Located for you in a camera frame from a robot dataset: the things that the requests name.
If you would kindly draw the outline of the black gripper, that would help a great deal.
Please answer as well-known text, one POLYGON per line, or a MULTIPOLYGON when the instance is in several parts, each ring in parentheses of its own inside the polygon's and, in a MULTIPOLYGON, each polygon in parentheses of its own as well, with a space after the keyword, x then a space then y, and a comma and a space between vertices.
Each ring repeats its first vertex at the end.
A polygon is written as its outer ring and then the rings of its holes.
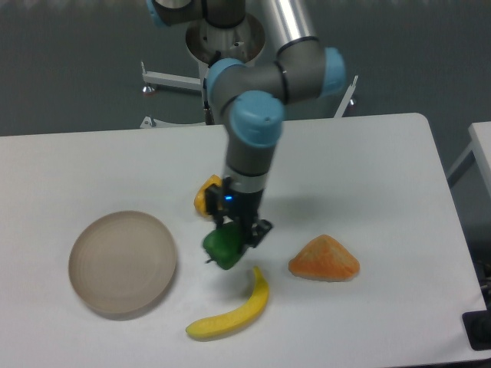
POLYGON ((232 176, 223 178, 222 189, 216 184, 205 189, 206 213, 212 217, 216 228, 222 228, 225 214, 239 226, 240 255, 249 248, 256 248, 273 229, 270 221, 259 218, 263 192, 263 188, 244 189, 242 182, 232 176))

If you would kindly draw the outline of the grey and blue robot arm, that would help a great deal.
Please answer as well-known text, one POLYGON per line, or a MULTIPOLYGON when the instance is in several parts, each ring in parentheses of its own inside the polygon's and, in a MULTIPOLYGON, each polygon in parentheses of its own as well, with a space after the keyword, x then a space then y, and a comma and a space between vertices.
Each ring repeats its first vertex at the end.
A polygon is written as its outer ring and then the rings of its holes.
POLYGON ((264 1, 263 21, 244 1, 149 1, 147 8, 159 26, 187 25, 205 121, 226 129, 222 179, 203 190, 216 226, 203 246, 213 261, 236 261, 272 228, 259 206, 285 107, 342 90, 344 60, 319 41, 304 1, 264 1))

